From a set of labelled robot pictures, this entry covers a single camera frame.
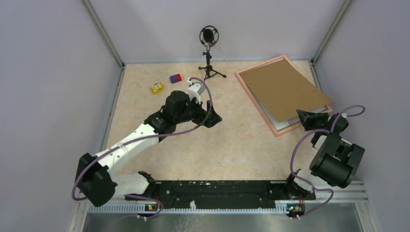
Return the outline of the blue landscape photo print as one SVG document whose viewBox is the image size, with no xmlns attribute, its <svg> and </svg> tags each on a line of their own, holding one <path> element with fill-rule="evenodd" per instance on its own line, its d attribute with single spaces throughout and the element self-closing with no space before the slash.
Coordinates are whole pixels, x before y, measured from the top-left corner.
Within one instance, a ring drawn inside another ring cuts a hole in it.
<svg viewBox="0 0 410 232">
<path fill-rule="evenodd" d="M 284 130 L 286 128 L 289 128 L 290 126 L 296 125 L 297 123 L 300 122 L 299 117 L 293 117 L 291 119 L 288 119 L 287 121 L 283 121 L 283 122 L 278 122 L 274 116 L 268 111 L 268 109 L 258 100 L 256 99 L 257 103 L 261 106 L 262 110 L 264 111 L 264 113 L 267 115 L 269 121 L 273 124 L 274 128 L 277 131 L 280 130 Z M 330 106 L 323 106 L 319 109 L 316 110 L 312 110 L 310 111 L 311 113 L 329 113 L 331 112 L 332 109 Z"/>
</svg>

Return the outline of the brown cardboard backing board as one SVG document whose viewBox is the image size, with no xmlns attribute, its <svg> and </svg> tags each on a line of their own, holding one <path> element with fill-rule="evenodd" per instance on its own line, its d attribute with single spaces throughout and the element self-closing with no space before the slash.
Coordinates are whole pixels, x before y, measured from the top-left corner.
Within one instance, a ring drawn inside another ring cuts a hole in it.
<svg viewBox="0 0 410 232">
<path fill-rule="evenodd" d="M 296 117 L 297 109 L 313 111 L 332 103 L 286 56 L 238 74 L 278 122 Z"/>
</svg>

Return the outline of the pink wooden picture frame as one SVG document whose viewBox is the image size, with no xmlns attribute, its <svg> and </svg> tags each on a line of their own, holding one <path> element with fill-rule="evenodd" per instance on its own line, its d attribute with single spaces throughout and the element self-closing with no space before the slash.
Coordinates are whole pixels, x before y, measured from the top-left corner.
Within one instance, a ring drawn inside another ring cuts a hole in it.
<svg viewBox="0 0 410 232">
<path fill-rule="evenodd" d="M 262 118 L 263 118 L 264 121 L 266 122 L 266 124 L 267 124 L 267 126 L 269 127 L 269 129 L 272 131 L 273 135 L 276 136 L 276 137 L 281 136 L 281 135 L 284 135 L 284 134 L 286 134 L 286 133 L 288 133 L 288 132 L 290 132 L 290 131 L 292 131 L 292 130 L 294 130 L 294 129 L 297 129 L 297 128 L 301 127 L 301 123 L 299 122 L 299 123 L 297 123 L 296 125 L 290 126 L 289 128 L 286 128 L 286 129 L 284 129 L 284 130 L 277 131 L 277 130 L 274 128 L 273 124 L 269 121 L 267 115 L 264 113 L 264 111 L 262 110 L 261 106 L 257 103 L 256 97 L 255 97 L 255 96 L 251 93 L 251 91 L 248 89 L 247 85 L 244 83 L 244 81 L 241 79 L 241 77 L 239 76 L 238 73 L 239 73 L 239 72 L 242 72 L 242 71 L 245 71 L 245 70 L 248 70 L 248 69 L 251 69 L 251 68 L 255 68 L 255 67 L 257 67 L 257 66 L 259 66 L 259 65 L 262 65 L 262 64 L 267 64 L 267 63 L 269 63 L 269 62 L 271 62 L 271 61 L 277 59 L 278 57 L 275 57 L 275 58 L 273 58 L 273 59 L 264 61 L 264 62 L 262 62 L 262 63 L 260 63 L 260 64 L 251 66 L 251 67 L 249 67 L 249 68 L 240 70 L 240 71 L 238 71 L 238 72 L 235 73 L 235 76 L 236 76 L 236 78 L 238 79 L 239 83 L 241 84 L 242 88 L 244 89 L 244 91 L 246 92 L 246 94 L 248 95 L 248 97 L 250 98 L 250 100 L 252 101 L 252 103 L 254 104 L 254 106 L 256 107 L 256 109 L 258 110 L 259 114 L 262 116 Z M 309 78 L 305 77 L 305 78 L 308 79 L 311 83 L 313 83 L 313 84 L 317 87 L 317 85 L 314 83 L 313 78 L 311 78 L 311 77 L 309 77 Z"/>
</svg>

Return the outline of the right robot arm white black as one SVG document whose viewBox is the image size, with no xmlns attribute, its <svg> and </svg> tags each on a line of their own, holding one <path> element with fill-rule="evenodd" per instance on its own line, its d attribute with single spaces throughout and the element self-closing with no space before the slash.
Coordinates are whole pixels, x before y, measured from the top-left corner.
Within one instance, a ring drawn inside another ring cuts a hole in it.
<svg viewBox="0 0 410 232">
<path fill-rule="evenodd" d="M 365 153 L 365 148 L 341 137 L 349 126 L 348 118 L 352 116 L 347 111 L 353 108 L 356 106 L 333 115 L 301 109 L 296 111 L 307 134 L 297 143 L 291 156 L 291 173 L 283 186 L 287 198 L 302 199 L 324 184 L 343 189 L 353 181 Z M 295 170 L 293 165 L 297 150 L 309 136 L 317 153 L 307 169 Z"/>
</svg>

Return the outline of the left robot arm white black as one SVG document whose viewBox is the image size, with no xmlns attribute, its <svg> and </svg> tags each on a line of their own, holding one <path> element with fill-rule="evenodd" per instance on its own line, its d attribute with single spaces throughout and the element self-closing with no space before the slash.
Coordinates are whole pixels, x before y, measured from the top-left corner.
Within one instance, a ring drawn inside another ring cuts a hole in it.
<svg viewBox="0 0 410 232">
<path fill-rule="evenodd" d="M 137 188 L 115 180 L 119 170 L 145 149 L 160 143 L 168 136 L 175 136 L 176 126 L 185 122 L 193 122 L 197 127 L 211 128 L 222 122 L 213 107 L 211 100 L 206 102 L 207 108 L 190 98 L 183 91 L 175 90 L 166 98 L 159 111 L 151 114 L 131 134 L 103 152 L 95 155 L 84 154 L 78 162 L 74 188 L 84 194 L 94 206 L 107 203 L 115 194 L 138 194 L 149 200 L 155 194 L 155 187 L 140 174 Z"/>
</svg>

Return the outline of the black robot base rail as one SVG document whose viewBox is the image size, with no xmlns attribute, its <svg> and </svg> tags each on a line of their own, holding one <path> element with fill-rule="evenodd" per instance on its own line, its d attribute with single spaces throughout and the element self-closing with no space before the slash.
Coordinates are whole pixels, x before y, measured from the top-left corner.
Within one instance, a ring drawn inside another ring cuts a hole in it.
<svg viewBox="0 0 410 232">
<path fill-rule="evenodd" d="M 300 193 L 285 181 L 221 180 L 171 181 L 149 184 L 144 197 L 160 201 L 165 209 L 270 209 L 281 200 L 314 200 L 314 193 Z"/>
</svg>

